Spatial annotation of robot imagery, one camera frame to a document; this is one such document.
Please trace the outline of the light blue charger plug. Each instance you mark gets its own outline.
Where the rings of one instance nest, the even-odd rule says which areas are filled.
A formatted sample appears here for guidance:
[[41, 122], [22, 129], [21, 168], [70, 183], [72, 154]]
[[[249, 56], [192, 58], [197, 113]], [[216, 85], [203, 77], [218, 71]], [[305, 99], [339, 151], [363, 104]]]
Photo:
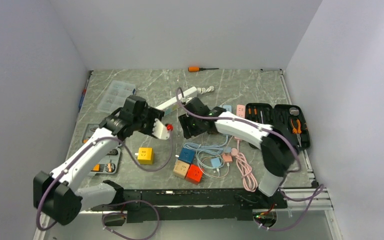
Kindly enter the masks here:
[[210, 164], [211, 164], [211, 167], [212, 167], [213, 169], [218, 169], [218, 168], [220, 168], [220, 167], [223, 166], [222, 161], [221, 161], [220, 158], [218, 158], [218, 157], [212, 158], [212, 159], [210, 160]]

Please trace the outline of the blue cube charger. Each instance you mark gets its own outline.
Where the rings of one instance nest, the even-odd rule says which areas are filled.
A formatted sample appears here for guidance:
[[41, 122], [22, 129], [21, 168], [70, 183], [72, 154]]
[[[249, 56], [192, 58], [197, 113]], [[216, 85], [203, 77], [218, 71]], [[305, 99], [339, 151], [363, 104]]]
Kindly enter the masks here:
[[178, 160], [191, 165], [194, 162], [195, 154], [194, 150], [183, 147], [176, 157]]

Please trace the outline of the pink round plug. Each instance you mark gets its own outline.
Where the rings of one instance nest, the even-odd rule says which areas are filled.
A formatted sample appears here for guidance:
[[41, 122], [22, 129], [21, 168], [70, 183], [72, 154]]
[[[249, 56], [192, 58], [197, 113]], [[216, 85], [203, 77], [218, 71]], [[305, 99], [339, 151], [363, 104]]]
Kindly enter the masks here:
[[239, 154], [239, 151], [238, 151], [237, 148], [232, 148], [230, 154], [231, 154], [233, 157], [236, 157], [236, 156]]

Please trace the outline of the white power strip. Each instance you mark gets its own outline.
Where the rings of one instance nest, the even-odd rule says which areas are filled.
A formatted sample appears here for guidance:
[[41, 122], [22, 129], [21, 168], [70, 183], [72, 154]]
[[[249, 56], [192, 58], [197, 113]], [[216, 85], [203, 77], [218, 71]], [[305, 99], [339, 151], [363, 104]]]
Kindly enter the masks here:
[[177, 96], [170, 98], [169, 100], [161, 103], [155, 108], [160, 111], [163, 111], [164, 112], [163, 116], [165, 117], [178, 109], [179, 105], [177, 100], [181, 101], [181, 99], [185, 97], [197, 97], [197, 96], [198, 96], [197, 88], [193, 86], [187, 90], [184, 90], [183, 94], [179, 93]]

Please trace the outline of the peach cube charger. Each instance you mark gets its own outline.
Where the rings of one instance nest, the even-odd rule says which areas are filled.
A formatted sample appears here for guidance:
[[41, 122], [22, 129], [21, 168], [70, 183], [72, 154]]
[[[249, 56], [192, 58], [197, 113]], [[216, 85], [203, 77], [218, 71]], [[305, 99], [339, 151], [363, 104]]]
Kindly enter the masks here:
[[176, 177], [184, 179], [188, 173], [189, 168], [189, 163], [183, 162], [181, 160], [176, 160], [172, 172]]

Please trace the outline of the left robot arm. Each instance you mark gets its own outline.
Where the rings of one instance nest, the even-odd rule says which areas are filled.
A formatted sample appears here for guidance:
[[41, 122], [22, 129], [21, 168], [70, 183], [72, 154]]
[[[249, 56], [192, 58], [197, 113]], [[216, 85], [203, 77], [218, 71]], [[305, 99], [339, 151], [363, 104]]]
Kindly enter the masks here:
[[164, 111], [149, 106], [144, 98], [130, 95], [69, 159], [49, 173], [40, 171], [33, 179], [37, 228], [46, 230], [40, 222], [41, 214], [65, 226], [89, 208], [106, 205], [111, 210], [119, 209], [126, 199], [119, 184], [105, 180], [92, 187], [80, 185], [93, 167], [110, 151], [124, 146], [135, 131], [160, 140], [170, 139], [173, 126], [162, 123], [163, 116]]

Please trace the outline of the yellow cube adapter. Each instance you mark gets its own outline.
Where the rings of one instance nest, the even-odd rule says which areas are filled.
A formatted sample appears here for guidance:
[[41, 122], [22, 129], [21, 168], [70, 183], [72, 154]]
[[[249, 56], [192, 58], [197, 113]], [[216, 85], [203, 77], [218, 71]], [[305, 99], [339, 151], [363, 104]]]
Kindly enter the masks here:
[[154, 150], [152, 147], [140, 147], [135, 155], [140, 165], [154, 164]]

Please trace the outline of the pink power strip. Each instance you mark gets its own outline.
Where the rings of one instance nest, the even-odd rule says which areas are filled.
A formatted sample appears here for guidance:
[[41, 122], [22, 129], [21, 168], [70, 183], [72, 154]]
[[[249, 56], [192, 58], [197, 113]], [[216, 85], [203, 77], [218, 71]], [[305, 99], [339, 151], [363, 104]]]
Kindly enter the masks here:
[[[245, 105], [238, 104], [236, 106], [236, 116], [240, 118], [245, 118], [246, 116]], [[237, 141], [237, 143], [240, 143], [240, 141], [242, 141], [242, 139], [240, 139], [239, 137], [235, 136], [234, 138]]]

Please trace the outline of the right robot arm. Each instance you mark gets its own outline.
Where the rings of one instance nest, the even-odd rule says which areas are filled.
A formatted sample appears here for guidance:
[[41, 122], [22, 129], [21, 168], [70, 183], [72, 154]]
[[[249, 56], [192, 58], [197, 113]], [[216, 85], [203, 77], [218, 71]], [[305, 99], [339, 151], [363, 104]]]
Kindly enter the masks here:
[[179, 101], [178, 105], [186, 112], [181, 120], [186, 139], [202, 132], [214, 132], [237, 137], [261, 151], [265, 172], [255, 200], [260, 207], [269, 207], [287, 174], [292, 172], [291, 165], [300, 162], [298, 141], [293, 135], [284, 127], [253, 122], [222, 107], [209, 109], [197, 97], [187, 104]]

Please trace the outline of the red cube adapter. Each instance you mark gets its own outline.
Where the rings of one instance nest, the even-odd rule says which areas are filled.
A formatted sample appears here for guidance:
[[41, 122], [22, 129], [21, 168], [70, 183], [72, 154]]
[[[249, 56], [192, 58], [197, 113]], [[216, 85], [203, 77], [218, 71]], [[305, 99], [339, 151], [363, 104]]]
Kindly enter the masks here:
[[197, 185], [201, 182], [202, 176], [203, 171], [197, 165], [191, 164], [185, 175], [185, 180]]

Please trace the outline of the white round plug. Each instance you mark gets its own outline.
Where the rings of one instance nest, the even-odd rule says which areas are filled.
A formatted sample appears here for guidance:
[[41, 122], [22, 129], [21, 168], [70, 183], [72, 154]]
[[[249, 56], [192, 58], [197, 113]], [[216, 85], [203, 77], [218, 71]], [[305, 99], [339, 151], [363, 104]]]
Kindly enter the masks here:
[[200, 95], [203, 95], [203, 94], [206, 94], [206, 93], [210, 93], [210, 92], [213, 92], [215, 90], [215, 87], [214, 86], [209, 86], [209, 87], [198, 87], [197, 88], [197, 92], [200, 94]]

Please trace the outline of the small pink plug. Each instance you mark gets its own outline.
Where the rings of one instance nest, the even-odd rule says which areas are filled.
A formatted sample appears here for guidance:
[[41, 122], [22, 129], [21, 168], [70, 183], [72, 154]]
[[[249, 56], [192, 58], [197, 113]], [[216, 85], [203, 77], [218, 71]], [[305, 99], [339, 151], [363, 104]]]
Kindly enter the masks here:
[[230, 153], [223, 153], [221, 156], [225, 163], [230, 164], [233, 162], [233, 158]]

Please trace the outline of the light blue power strip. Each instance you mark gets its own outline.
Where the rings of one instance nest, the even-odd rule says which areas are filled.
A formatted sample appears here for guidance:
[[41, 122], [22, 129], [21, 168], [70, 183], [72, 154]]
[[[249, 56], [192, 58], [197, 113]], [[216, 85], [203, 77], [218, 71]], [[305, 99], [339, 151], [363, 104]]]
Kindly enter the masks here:
[[224, 108], [227, 112], [231, 113], [232, 112], [232, 106], [231, 105], [222, 105], [222, 108]]

